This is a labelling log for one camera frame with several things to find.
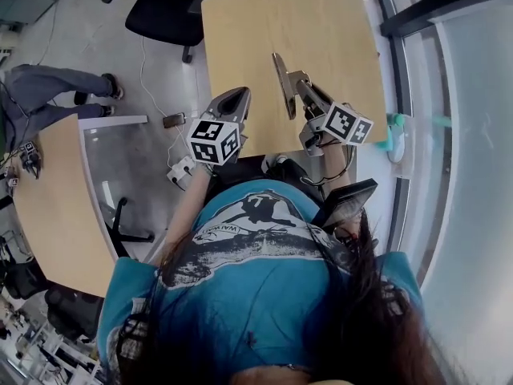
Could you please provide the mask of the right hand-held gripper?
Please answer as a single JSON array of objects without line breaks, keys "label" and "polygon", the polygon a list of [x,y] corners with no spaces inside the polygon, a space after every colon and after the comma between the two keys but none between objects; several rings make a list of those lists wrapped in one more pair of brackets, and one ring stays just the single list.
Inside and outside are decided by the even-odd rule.
[{"label": "right hand-held gripper", "polygon": [[331,135],[335,143],[358,146],[365,142],[373,128],[372,120],[347,103],[333,103],[331,96],[305,76],[297,82],[297,95],[306,119],[299,139],[309,156],[323,155],[324,134]]}]

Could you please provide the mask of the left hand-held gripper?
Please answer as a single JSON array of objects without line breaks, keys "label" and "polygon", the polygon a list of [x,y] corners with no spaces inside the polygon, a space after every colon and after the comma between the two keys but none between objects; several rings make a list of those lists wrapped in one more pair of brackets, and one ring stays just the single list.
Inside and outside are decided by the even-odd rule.
[{"label": "left hand-held gripper", "polygon": [[235,164],[245,142],[242,135],[248,117],[251,91],[236,87],[215,97],[207,111],[220,115],[195,118],[187,134],[187,146],[192,159],[201,164]]}]

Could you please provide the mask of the silver binder clip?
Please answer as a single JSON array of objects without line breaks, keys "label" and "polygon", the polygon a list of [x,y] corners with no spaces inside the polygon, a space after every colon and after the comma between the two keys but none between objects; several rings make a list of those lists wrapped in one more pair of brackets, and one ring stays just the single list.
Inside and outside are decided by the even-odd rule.
[{"label": "silver binder clip", "polygon": [[281,85],[288,117],[290,120],[294,120],[297,114],[295,100],[295,97],[298,95],[297,85],[300,82],[311,83],[310,77],[302,70],[288,71],[283,58],[277,52],[272,53],[272,58]]}]

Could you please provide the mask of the person's right forearm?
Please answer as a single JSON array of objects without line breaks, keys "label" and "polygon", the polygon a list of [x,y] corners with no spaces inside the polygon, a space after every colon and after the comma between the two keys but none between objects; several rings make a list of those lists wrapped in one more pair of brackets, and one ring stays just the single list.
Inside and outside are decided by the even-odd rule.
[{"label": "person's right forearm", "polygon": [[323,148],[325,177],[334,177],[334,180],[325,184],[326,188],[342,188],[350,184],[348,172],[341,174],[346,166],[346,158],[342,144],[331,144]]}]

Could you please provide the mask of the person's left forearm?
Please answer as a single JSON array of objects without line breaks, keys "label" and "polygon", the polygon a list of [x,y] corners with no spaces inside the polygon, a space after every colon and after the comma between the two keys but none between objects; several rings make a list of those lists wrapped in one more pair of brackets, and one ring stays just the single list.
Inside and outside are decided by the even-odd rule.
[{"label": "person's left forearm", "polygon": [[211,174],[204,164],[198,164],[195,167],[191,182],[181,197],[168,227],[165,238],[167,244],[178,244],[191,231],[194,221],[204,206]]}]

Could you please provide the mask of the black smartphone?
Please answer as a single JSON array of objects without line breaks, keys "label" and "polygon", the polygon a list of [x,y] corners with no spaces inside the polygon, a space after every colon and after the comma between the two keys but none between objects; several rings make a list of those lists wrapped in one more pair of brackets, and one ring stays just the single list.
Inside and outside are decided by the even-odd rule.
[{"label": "black smartphone", "polygon": [[177,128],[186,124],[186,115],[183,112],[167,115],[162,122],[165,129]]}]

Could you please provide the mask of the person's black trousers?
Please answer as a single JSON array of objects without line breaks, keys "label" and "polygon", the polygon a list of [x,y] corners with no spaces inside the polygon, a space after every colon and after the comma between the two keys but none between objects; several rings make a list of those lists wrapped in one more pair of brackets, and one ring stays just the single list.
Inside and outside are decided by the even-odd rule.
[{"label": "person's black trousers", "polygon": [[264,156],[254,156],[239,159],[235,164],[227,163],[224,166],[216,166],[214,175],[210,179],[206,201],[231,188],[251,180],[277,180],[298,188],[316,204],[322,202],[321,192],[314,186],[304,184],[301,178],[307,172],[294,160],[285,157],[281,163],[272,162],[262,169]]}]

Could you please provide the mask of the white power strip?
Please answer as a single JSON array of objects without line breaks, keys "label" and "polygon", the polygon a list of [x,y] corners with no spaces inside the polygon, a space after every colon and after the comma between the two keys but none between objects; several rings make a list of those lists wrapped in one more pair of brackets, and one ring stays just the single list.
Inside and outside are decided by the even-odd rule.
[{"label": "white power strip", "polygon": [[179,188],[186,189],[195,166],[196,162],[190,156],[185,156],[170,167],[167,178]]}]

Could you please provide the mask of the white round dish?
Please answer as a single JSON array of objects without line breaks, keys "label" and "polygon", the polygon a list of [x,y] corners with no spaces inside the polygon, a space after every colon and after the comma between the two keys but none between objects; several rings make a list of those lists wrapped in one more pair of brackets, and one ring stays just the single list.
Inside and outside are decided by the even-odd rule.
[{"label": "white round dish", "polygon": [[387,151],[389,160],[399,164],[404,157],[406,149],[406,137],[403,127],[393,126],[390,128],[390,146]]}]

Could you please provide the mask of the black flat device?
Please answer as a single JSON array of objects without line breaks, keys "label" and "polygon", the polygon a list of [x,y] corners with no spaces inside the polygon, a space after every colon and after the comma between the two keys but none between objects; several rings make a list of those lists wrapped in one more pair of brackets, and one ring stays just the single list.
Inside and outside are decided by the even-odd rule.
[{"label": "black flat device", "polygon": [[374,179],[363,180],[334,189],[314,217],[312,224],[332,233],[338,226],[353,220],[374,194],[378,183]]}]

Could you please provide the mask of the black office chair with headrest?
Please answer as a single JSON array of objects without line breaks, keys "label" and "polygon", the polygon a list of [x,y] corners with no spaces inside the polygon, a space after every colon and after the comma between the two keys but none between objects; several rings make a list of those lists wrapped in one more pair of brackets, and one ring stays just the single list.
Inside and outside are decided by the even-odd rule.
[{"label": "black office chair with headrest", "polygon": [[[192,62],[191,49],[204,39],[203,0],[137,0],[125,27],[145,38],[182,46],[182,62]],[[112,0],[102,0],[109,4]]]}]

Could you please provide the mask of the black framed window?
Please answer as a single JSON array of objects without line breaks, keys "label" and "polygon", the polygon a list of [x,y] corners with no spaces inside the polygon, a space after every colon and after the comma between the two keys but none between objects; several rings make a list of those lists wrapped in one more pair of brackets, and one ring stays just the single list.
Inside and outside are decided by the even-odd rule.
[{"label": "black framed window", "polygon": [[374,0],[409,143],[389,246],[448,365],[513,385],[513,0]]}]

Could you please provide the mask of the person's teal printed shirt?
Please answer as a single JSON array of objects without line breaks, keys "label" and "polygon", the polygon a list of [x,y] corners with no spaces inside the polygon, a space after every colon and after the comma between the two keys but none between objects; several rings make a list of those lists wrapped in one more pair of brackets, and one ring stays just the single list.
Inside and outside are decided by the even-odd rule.
[{"label": "person's teal printed shirt", "polygon": [[121,257],[98,348],[108,385],[430,385],[406,256],[374,254],[365,218],[335,237],[276,180],[189,209],[158,265]]}]

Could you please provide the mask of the wooden table with white legs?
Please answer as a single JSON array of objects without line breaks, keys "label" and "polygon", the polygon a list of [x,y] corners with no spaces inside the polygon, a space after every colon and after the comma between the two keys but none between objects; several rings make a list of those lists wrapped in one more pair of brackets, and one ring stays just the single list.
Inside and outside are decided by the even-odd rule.
[{"label": "wooden table with white legs", "polygon": [[28,248],[47,279],[106,294],[117,254],[95,194],[84,132],[147,122],[145,115],[70,115],[39,133],[42,170],[38,177],[21,170],[13,199]]}]

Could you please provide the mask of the cluttered white shelf rack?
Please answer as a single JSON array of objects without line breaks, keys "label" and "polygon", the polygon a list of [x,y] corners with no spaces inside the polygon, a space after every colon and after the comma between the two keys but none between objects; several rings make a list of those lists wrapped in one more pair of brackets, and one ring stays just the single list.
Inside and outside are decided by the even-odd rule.
[{"label": "cluttered white shelf rack", "polygon": [[48,322],[44,293],[28,300],[0,294],[0,383],[19,385],[104,385],[96,337],[75,341]]}]

